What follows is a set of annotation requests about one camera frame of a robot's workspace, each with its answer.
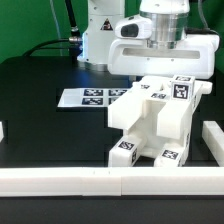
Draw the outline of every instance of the white robot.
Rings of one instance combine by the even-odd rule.
[[[88,0],[88,28],[83,33],[83,52],[77,60],[80,67],[107,71],[110,45],[115,25],[124,18],[125,0]]]
[[[156,167],[182,166],[188,156],[192,114],[209,94],[217,35],[186,35],[188,0],[142,0],[140,15],[118,22],[108,70],[145,76],[108,107],[109,127],[123,137],[109,167],[133,166],[140,156]]]

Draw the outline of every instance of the robot logo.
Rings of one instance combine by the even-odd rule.
[[[106,19],[105,20],[105,22],[104,22],[104,24],[103,24],[103,26],[101,27],[100,30],[109,30],[109,31],[112,31],[113,30],[113,28],[112,28],[112,26],[110,24],[109,19]]]

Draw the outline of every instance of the white 3d-printed object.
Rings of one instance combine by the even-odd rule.
[[[192,114],[212,83],[194,77],[145,76],[108,107],[108,126],[124,136],[109,153],[109,167],[130,167],[140,156],[155,158],[156,167],[185,163]]]

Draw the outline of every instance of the black and white marker sticker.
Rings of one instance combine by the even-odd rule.
[[[109,96],[122,96],[127,90],[125,89],[109,89]]]
[[[189,90],[188,85],[175,84],[174,90],[173,90],[173,97],[179,98],[179,99],[187,99],[188,98],[188,90]]]
[[[191,78],[190,77],[186,77],[186,76],[177,76],[176,80],[189,82],[191,80]]]
[[[103,96],[102,89],[85,89],[84,96]]]
[[[108,104],[110,105],[110,104],[112,104],[114,101],[116,101],[118,99],[118,97],[111,97],[111,98],[109,98],[108,100],[109,100],[109,102],[108,102]]]
[[[151,97],[158,98],[158,99],[164,99],[166,97],[166,94],[153,93]]]
[[[168,159],[176,159],[179,153],[177,152],[172,152],[170,150],[165,150],[162,154],[163,157],[166,157]]]
[[[103,105],[103,98],[83,98],[82,105]]]
[[[131,163],[134,163],[136,159],[137,159],[137,149],[132,153]]]
[[[122,149],[127,149],[127,150],[131,150],[134,147],[134,144],[130,143],[130,142],[121,142],[118,147],[122,148]]]
[[[149,85],[141,85],[141,89],[148,89],[149,87]]]

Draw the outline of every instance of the black cable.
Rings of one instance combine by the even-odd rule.
[[[75,15],[74,15],[71,0],[65,0],[65,4],[66,4],[67,12],[68,12],[68,18],[70,21],[71,34],[72,34],[72,36],[80,35],[78,28],[77,28],[76,21],[75,21]]]
[[[36,45],[32,49],[26,51],[23,54],[23,57],[29,57],[34,51],[40,49],[41,47],[44,47],[44,46],[47,46],[47,45],[50,45],[50,44],[62,43],[62,42],[69,42],[69,39],[68,38],[62,38],[62,39],[58,39],[58,40],[50,40],[50,41],[43,42],[41,44]]]

